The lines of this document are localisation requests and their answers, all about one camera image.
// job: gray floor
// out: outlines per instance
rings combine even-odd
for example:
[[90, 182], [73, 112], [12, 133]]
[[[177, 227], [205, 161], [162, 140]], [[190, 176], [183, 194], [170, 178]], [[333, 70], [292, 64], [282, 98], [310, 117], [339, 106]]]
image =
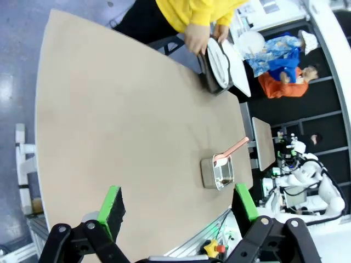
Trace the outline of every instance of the gray floor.
[[[0, 0], [0, 245], [11, 251], [31, 242], [20, 208], [17, 186], [14, 130], [25, 123], [27, 142], [34, 143], [34, 110], [39, 53], [52, 8], [108, 25], [122, 19], [134, 0]], [[196, 57], [185, 47], [171, 57], [195, 71]], [[40, 196], [36, 174], [29, 175], [32, 198]], [[36, 262], [35, 258], [26, 262]]]

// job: yellow jacket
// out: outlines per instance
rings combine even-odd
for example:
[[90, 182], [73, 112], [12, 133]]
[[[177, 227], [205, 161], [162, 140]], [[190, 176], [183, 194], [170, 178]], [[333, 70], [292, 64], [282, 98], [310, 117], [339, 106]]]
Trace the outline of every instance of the yellow jacket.
[[234, 9], [247, 0], [156, 0], [158, 8], [171, 26], [183, 33], [190, 23], [209, 26], [217, 21], [229, 26]]

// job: hand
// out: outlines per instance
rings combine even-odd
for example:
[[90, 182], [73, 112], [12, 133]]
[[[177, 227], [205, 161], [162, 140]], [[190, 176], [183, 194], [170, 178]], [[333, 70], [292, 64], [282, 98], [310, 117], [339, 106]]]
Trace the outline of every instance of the hand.
[[227, 39], [228, 33], [229, 33], [229, 26], [216, 24], [213, 35], [219, 43], [222, 43], [224, 40]]
[[283, 71], [280, 73], [280, 80], [283, 82], [283, 84], [288, 84], [290, 83], [290, 77]]
[[188, 50], [195, 55], [200, 51], [205, 54], [207, 48], [207, 42], [210, 38], [210, 27], [200, 26], [195, 24], [189, 24], [184, 32], [185, 44]]

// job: white plate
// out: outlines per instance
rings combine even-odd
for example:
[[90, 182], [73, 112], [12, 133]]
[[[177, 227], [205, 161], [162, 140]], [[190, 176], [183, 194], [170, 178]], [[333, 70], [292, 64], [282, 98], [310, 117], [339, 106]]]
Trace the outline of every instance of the white plate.
[[228, 61], [213, 38], [208, 40], [207, 54], [215, 79], [223, 89], [227, 88], [229, 84]]
[[239, 54], [234, 50], [234, 45], [228, 40], [225, 40], [222, 43], [222, 48], [229, 59], [230, 76], [234, 86], [240, 89], [246, 96], [251, 97], [244, 63]]
[[256, 31], [246, 31], [238, 40], [238, 45], [243, 53], [258, 53], [264, 48], [264, 37]]

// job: pink spoon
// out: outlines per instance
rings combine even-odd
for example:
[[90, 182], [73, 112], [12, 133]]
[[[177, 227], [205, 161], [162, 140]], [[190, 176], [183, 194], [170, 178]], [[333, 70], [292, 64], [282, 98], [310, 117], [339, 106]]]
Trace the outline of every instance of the pink spoon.
[[214, 167], [219, 167], [219, 166], [225, 165], [228, 162], [228, 157], [233, 152], [235, 152], [237, 149], [239, 149], [242, 145], [247, 143], [248, 141], [249, 141], [248, 137], [244, 137], [237, 144], [235, 144], [234, 146], [232, 146], [231, 148], [229, 148], [225, 152], [223, 152], [223, 153], [221, 153], [219, 155], [216, 155], [213, 158]]

